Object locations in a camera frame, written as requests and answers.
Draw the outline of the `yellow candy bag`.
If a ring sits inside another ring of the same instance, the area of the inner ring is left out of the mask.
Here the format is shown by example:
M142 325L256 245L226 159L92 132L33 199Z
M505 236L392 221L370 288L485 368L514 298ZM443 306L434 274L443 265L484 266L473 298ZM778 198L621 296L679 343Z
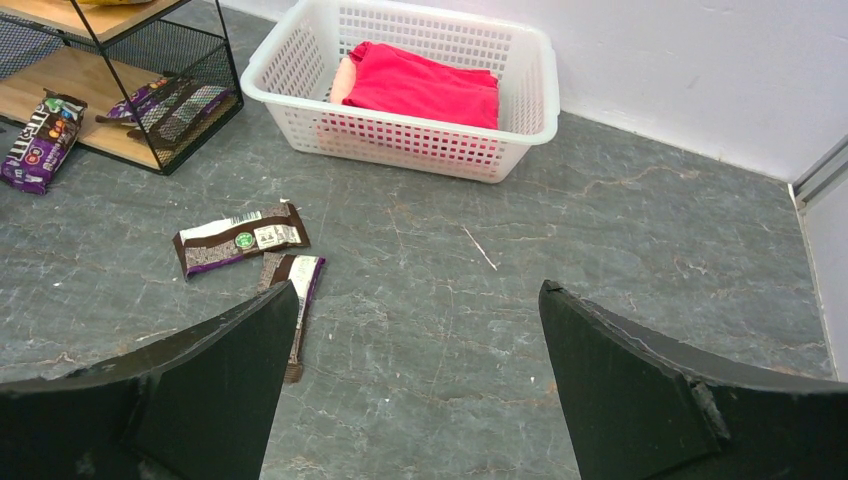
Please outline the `yellow candy bag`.
M119 7L119 6L137 6L146 5L153 0L76 0L80 5L96 6L96 7Z

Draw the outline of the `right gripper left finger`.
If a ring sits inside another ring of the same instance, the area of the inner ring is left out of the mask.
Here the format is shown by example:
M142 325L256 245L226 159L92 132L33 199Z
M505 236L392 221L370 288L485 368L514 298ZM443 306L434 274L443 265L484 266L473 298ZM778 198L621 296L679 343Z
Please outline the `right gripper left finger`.
M1 387L5 479L256 479L294 343L281 283L125 355Z

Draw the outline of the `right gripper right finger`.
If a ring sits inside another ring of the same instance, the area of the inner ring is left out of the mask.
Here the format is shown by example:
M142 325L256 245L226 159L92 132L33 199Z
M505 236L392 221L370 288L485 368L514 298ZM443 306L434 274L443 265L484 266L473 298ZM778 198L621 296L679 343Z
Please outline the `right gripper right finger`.
M847 386L736 362L545 281L540 320L584 479L843 479Z

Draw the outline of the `purple brown M&M bag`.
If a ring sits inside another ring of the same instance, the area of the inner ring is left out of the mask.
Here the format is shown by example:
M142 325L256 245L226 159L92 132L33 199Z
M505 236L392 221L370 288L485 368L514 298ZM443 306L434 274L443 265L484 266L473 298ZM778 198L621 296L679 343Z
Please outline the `purple brown M&M bag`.
M128 100L117 102L106 115L97 115L95 121L101 124L136 125L139 115L145 115L160 106L190 83L190 79L162 76L139 87L130 94Z

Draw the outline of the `purple candy bag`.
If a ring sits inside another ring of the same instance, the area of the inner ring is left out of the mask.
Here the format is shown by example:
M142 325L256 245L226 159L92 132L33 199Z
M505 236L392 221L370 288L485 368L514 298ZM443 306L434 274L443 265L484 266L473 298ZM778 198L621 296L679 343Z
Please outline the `purple candy bag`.
M74 146L88 103L44 89L45 96L1 163L1 180L23 192L45 195Z

